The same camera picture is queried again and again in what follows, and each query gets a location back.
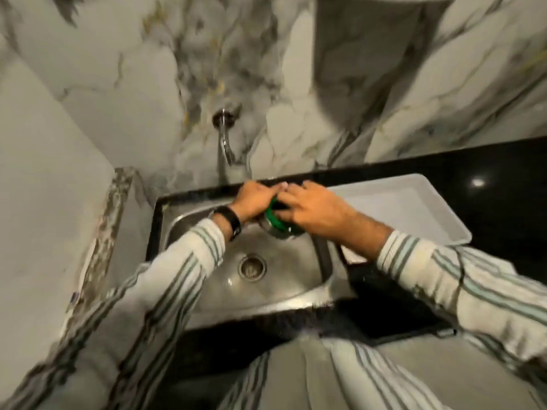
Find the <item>sink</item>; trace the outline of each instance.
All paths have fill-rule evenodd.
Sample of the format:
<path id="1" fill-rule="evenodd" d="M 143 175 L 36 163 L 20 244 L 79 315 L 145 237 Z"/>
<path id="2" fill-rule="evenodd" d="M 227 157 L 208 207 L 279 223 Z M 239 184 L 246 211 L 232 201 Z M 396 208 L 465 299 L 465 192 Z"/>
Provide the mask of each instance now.
<path id="1" fill-rule="evenodd" d="M 166 250 L 216 207 L 217 200 L 163 207 L 160 248 Z M 204 282 L 187 328 L 353 297 L 334 244 L 307 233 L 277 239 L 258 224 L 243 227 L 223 262 Z"/>

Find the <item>drain strainer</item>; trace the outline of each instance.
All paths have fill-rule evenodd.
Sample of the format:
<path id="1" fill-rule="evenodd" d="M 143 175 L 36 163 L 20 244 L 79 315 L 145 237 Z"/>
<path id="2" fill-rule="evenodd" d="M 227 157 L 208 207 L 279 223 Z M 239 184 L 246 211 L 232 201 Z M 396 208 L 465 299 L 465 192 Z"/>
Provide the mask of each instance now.
<path id="1" fill-rule="evenodd" d="M 240 262 L 239 275 L 251 282 L 261 279 L 266 274 L 266 262 L 256 254 L 249 254 Z"/>

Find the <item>shirt sleeve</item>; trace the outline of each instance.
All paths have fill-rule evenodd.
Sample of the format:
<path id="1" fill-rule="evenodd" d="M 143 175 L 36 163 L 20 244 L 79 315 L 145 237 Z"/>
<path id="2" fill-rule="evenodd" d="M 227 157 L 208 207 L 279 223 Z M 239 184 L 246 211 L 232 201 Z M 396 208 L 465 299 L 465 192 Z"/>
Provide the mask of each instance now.
<path id="1" fill-rule="evenodd" d="M 224 249 L 216 224 L 199 222 L 110 291 L 1 408 L 145 408 Z"/>
<path id="2" fill-rule="evenodd" d="M 377 266 L 510 370 L 544 389 L 547 288 L 510 262 L 394 231 Z"/>

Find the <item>person's right hand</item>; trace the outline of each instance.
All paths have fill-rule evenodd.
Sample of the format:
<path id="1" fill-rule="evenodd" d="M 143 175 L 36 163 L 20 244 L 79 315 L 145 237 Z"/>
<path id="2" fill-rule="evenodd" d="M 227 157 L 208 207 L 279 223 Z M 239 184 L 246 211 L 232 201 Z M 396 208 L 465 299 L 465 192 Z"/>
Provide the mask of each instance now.
<path id="1" fill-rule="evenodd" d="M 290 184 L 277 199 L 289 206 L 276 211 L 277 218 L 337 243 L 344 240 L 348 227 L 359 216 L 343 199 L 313 181 L 304 181 L 302 186 Z"/>

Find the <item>chrome faucet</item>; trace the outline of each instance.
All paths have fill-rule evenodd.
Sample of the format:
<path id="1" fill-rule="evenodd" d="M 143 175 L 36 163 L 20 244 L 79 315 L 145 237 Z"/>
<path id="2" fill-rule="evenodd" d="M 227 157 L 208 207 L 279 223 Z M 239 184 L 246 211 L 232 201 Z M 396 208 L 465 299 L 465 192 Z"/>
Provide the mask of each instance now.
<path id="1" fill-rule="evenodd" d="M 228 140 L 228 131 L 234 126 L 236 119 L 237 117 L 226 109 L 221 109 L 213 115 L 213 126 L 218 130 L 218 142 L 228 165 L 234 165 L 236 162 Z"/>

